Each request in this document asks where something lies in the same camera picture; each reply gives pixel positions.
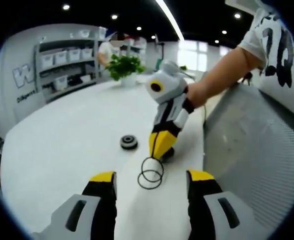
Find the perforated metal surface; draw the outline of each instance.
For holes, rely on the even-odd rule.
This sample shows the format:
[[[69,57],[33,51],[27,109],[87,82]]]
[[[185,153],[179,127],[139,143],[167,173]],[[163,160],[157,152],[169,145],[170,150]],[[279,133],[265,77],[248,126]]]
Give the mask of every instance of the perforated metal surface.
[[[204,170],[272,233],[294,204],[294,115],[240,84],[209,117],[204,144]]]

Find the small black roller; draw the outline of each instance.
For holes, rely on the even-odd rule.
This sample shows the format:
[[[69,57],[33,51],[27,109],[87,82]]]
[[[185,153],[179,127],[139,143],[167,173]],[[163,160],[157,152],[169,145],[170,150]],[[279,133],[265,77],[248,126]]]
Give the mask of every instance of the small black roller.
[[[133,135],[125,135],[120,139],[120,146],[125,150],[136,149],[138,146],[137,138]]]

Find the yellow accent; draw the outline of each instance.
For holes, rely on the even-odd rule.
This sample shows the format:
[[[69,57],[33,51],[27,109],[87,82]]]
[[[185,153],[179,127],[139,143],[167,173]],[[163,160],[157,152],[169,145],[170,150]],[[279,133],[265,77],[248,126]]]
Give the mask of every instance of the yellow accent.
[[[90,182],[107,182],[110,183],[113,178],[114,171],[107,171],[97,174],[90,178]]]
[[[176,140],[177,138],[169,131],[152,133],[149,137],[150,156],[159,160],[169,149],[171,149]]]
[[[154,79],[153,81],[150,82],[150,87],[152,86],[152,84],[157,84],[160,87],[160,91],[158,93],[160,93],[164,89],[164,87],[161,84],[161,82],[158,81],[158,80],[156,80],[156,79]]]
[[[188,170],[191,176],[192,181],[206,181],[206,180],[214,180],[214,176],[209,174],[206,171],[196,171],[196,170]]]

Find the white countertop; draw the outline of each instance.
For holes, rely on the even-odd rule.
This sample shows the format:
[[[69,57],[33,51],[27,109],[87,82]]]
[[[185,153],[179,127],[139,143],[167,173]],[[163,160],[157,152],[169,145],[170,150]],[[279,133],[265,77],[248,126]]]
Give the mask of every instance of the white countertop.
[[[64,96],[17,124],[5,139],[0,179],[5,202],[22,227],[42,231],[52,212],[81,194],[90,177],[116,171],[115,240],[187,240],[186,170],[203,169],[202,112],[192,113],[179,134],[162,185],[145,190],[137,176],[148,157],[156,112],[143,84],[123,88],[106,82]],[[120,147],[128,134],[138,139],[134,151]]]

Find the green plant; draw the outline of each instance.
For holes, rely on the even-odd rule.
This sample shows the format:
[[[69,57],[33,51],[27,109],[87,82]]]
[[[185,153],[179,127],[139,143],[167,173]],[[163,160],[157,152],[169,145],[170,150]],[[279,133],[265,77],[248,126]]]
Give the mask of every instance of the green plant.
[[[186,71],[187,67],[184,65],[184,66],[181,66],[180,69],[183,70],[183,71]]]
[[[110,76],[115,81],[127,77],[132,73],[141,74],[145,71],[145,67],[141,65],[141,61],[136,56],[111,56],[111,62],[106,67],[110,71]]]

